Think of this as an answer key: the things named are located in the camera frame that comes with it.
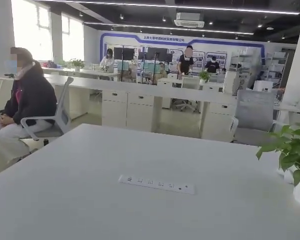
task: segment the ceiling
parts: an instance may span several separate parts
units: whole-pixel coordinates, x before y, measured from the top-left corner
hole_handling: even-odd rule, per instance
[[[143,25],[176,28],[174,19],[177,12],[201,13],[205,22],[204,29],[220,30],[231,32],[254,33],[253,35],[236,35],[229,33],[205,32],[206,38],[234,39],[276,42],[296,44],[300,34],[300,14],[264,14],[254,12],[218,11],[200,9],[180,9],[166,7],[146,7],[146,6],[118,6],[100,5],[93,3],[82,3],[78,8],[82,10],[83,16],[79,17],[80,11],[71,7],[67,3],[44,1],[51,6],[52,11],[65,12],[77,18],[82,18],[84,22],[115,23],[125,25]],[[101,2],[97,0],[85,0],[85,2]],[[220,8],[241,8],[259,9],[273,11],[300,12],[300,0],[107,0],[108,3],[138,3],[138,4],[159,4],[178,5],[196,7],[220,7]],[[111,30],[111,26],[89,25],[99,30]],[[140,28],[135,27],[114,27],[120,32],[139,32]],[[164,34],[171,31],[167,29],[142,29],[143,33]],[[202,37],[202,32],[172,30],[173,35]]]

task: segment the window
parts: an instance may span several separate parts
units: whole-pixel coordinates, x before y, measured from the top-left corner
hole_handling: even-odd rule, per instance
[[[11,0],[14,42],[28,49],[34,59],[52,59],[49,8],[28,0]]]
[[[62,54],[63,60],[85,58],[84,26],[71,16],[62,14]]]

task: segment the black t-shirt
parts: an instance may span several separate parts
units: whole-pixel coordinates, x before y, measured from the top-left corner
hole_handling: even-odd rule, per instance
[[[181,73],[186,74],[186,73],[189,72],[190,65],[194,64],[194,59],[192,57],[186,57],[185,58],[185,55],[182,54],[179,58],[179,63],[181,63],[181,65],[180,65]]]
[[[208,61],[205,65],[205,68],[207,69],[208,73],[215,74],[217,72],[217,69],[220,68],[219,63]]]

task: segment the hand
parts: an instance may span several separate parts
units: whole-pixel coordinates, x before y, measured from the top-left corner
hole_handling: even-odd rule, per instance
[[[12,117],[9,117],[9,116],[7,116],[7,115],[1,115],[0,116],[0,124],[2,125],[2,126],[8,126],[8,125],[10,125],[10,124],[14,124],[15,123],[15,121],[13,120],[13,118]]]

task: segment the air conditioner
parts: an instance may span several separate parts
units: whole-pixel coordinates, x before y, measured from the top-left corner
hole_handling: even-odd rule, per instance
[[[178,12],[176,14],[175,25],[184,28],[203,28],[205,22],[202,21],[200,13]]]

